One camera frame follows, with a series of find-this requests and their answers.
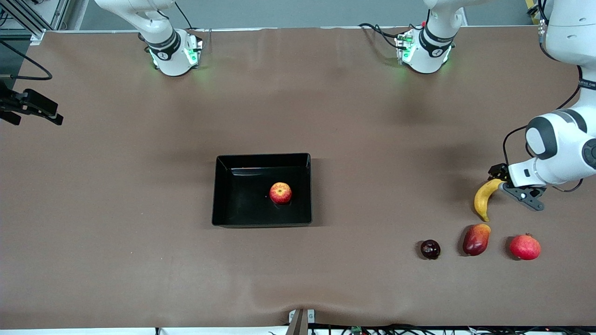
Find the apple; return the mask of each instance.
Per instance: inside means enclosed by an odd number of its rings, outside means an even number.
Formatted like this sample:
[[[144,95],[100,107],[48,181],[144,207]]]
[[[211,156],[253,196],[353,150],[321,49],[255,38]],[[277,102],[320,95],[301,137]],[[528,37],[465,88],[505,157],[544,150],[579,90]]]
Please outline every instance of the apple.
[[[292,189],[285,182],[276,182],[269,190],[269,197],[276,204],[287,204],[292,199]]]
[[[509,244],[511,253],[523,260],[532,260],[540,255],[540,243],[530,234],[518,235]]]

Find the yellow banana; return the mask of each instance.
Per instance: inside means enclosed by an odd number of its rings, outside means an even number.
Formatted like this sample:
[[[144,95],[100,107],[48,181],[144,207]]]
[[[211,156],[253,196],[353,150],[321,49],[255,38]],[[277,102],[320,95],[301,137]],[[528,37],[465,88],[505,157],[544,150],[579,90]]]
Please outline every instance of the yellow banana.
[[[484,222],[490,221],[486,214],[486,211],[488,210],[488,198],[499,188],[499,185],[502,182],[504,181],[500,179],[491,179],[488,182],[485,182],[474,196],[474,209],[476,209],[476,213],[480,215],[480,218],[482,218],[482,221]]]

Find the table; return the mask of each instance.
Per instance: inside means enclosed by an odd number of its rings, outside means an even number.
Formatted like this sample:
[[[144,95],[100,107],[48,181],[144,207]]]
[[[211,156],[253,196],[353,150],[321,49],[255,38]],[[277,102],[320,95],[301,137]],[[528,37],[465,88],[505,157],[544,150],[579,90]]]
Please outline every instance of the table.
[[[64,125],[0,125],[1,327],[596,324],[594,179],[540,213],[494,196],[487,251],[460,249],[504,135],[576,86],[535,35],[463,28],[420,75],[370,30],[213,32],[166,77],[136,34],[47,33],[28,55],[54,79],[15,88]],[[525,159],[522,134],[508,150]],[[291,152],[313,158],[311,226],[211,225],[217,155]],[[542,254],[512,260],[526,232]]]

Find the cable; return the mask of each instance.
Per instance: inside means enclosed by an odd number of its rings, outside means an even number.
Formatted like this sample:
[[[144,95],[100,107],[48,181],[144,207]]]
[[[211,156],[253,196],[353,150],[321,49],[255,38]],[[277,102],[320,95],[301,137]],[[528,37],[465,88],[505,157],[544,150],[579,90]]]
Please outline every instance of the cable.
[[[381,30],[381,27],[379,27],[379,26],[378,26],[378,24],[376,24],[375,26],[373,26],[373,25],[372,25],[372,24],[370,24],[370,23],[361,23],[361,24],[359,24],[358,26],[359,26],[359,27],[370,27],[370,28],[372,28],[372,29],[373,29],[375,32],[377,32],[377,33],[381,34],[381,36],[382,36],[382,37],[385,39],[385,41],[386,41],[386,42],[387,42],[389,45],[391,45],[392,47],[394,47],[394,48],[396,48],[396,49],[400,49],[400,50],[405,50],[405,49],[406,49],[406,48],[405,48],[405,47],[403,47],[403,46],[397,46],[397,45],[395,45],[395,44],[391,43],[391,41],[390,41],[390,40],[388,40],[388,39],[387,39],[387,37],[390,37],[390,38],[395,38],[395,37],[397,37],[397,35],[391,35],[391,34],[389,34],[389,33],[386,33],[386,32],[384,32],[383,30]]]
[[[548,53],[548,51],[544,48],[544,43],[538,42],[538,45],[540,46],[540,50],[542,51],[542,53],[545,54],[548,58],[554,61],[560,61],[558,59],[555,59],[553,56],[551,56],[551,54]]]
[[[370,23],[361,23],[361,24],[359,24],[358,26],[359,26],[359,27],[369,27],[369,28],[371,28],[372,30],[376,31],[377,33],[379,33],[379,34],[382,34],[382,35],[384,35],[384,36],[387,36],[387,37],[390,37],[390,38],[396,38],[396,37],[398,37],[398,35],[399,35],[399,34],[392,35],[392,34],[389,34],[389,33],[386,33],[386,32],[384,32],[384,31],[382,31],[382,30],[381,30],[381,28],[378,26],[378,24],[377,24],[377,25],[375,25],[375,26],[373,26],[373,25],[372,25],[372,24],[370,24]]]
[[[582,68],[581,68],[581,66],[578,65],[578,81],[580,81],[582,79],[583,79]],[[567,98],[567,100],[565,100],[564,103],[562,103],[559,107],[557,107],[557,109],[561,109],[561,108],[565,107],[565,105],[568,104],[569,101],[571,101],[578,94],[579,88],[580,88],[580,86],[578,84],[578,87],[575,89],[575,91],[573,92],[573,94],[569,98]]]
[[[421,28],[418,28],[417,26],[414,26],[411,23],[408,25],[408,28],[411,28],[411,29],[414,29],[414,30],[424,30],[424,28],[422,28],[422,27]]]
[[[36,62],[33,59],[29,58],[26,54],[23,54],[19,50],[16,50],[10,44],[4,42],[1,39],[0,39],[0,44],[2,44],[3,46],[9,48],[10,50],[12,50],[12,52],[16,53],[17,55],[19,55],[19,56],[25,58],[26,60],[30,61],[33,65],[37,66],[40,70],[42,70],[43,72],[45,72],[45,74],[47,75],[46,77],[30,77],[30,76],[14,76],[14,75],[10,75],[10,79],[23,79],[23,80],[50,80],[50,79],[52,79],[52,74],[49,71],[47,71],[46,68],[44,68],[43,66],[41,66],[38,62]]]
[[[583,184],[583,178],[578,181],[578,184],[577,185],[575,185],[573,188],[571,188],[569,190],[563,190],[563,189],[561,189],[559,187],[556,187],[556,186],[553,186],[552,188],[554,188],[555,190],[557,190],[559,192],[571,193],[571,192],[577,190],[582,184]]]
[[[170,18],[169,18],[169,17],[167,17],[165,14],[163,14],[163,13],[162,13],[162,11],[160,11],[160,10],[157,10],[157,13],[158,13],[159,15],[161,15],[161,16],[163,16],[163,17],[165,17],[165,18],[166,18],[166,19],[168,19],[168,20],[170,19]]]
[[[13,18],[8,15],[8,12],[0,9],[0,21],[2,21],[0,23],[0,27],[2,27],[6,23],[7,20],[12,20],[12,19]]]
[[[519,127],[517,129],[510,131],[509,134],[507,134],[505,136],[505,138],[503,139],[503,156],[505,157],[505,164],[507,166],[509,166],[509,158],[507,157],[507,148],[505,147],[505,145],[507,144],[507,139],[509,138],[509,136],[513,135],[514,133],[516,133],[522,129],[526,129],[526,126]]]
[[[527,142],[526,142],[526,152],[527,152],[528,156],[534,158],[534,155],[530,152],[530,147],[528,146]]]
[[[544,0],[544,2],[542,2],[542,0],[538,0],[538,11],[540,11],[540,16],[542,17],[542,19],[544,20],[544,23],[546,23],[548,25],[548,19],[547,17],[544,15],[544,6],[547,4],[547,0]]]
[[[177,2],[174,2],[174,3],[176,4],[176,8],[178,8],[178,11],[180,11],[180,14],[182,14],[182,16],[184,16],[184,20],[187,21],[188,28],[189,29],[194,29],[193,26],[192,26],[192,24],[190,24],[190,21],[188,21],[188,17],[186,17],[186,14],[184,14],[184,12],[182,11],[182,9],[180,9],[180,6],[178,5],[178,3]]]

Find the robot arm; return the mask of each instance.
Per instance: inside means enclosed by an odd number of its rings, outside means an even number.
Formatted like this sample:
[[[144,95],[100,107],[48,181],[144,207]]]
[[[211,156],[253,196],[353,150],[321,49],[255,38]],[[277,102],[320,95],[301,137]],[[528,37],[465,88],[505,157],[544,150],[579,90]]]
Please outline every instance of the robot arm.
[[[416,27],[396,38],[400,62],[420,73],[433,73],[447,61],[455,35],[463,24],[460,8],[480,5],[490,0],[424,0],[429,18],[424,27]]]
[[[180,76],[198,66],[201,40],[182,29],[174,29],[160,14],[174,0],[95,0],[103,9],[137,28],[149,46],[153,63],[168,76]]]
[[[550,1],[554,6],[546,50],[556,60],[581,68],[580,97],[573,106],[528,123],[526,142],[536,157],[508,167],[511,182],[504,191],[514,196],[514,189],[519,193],[596,174],[596,2]]]

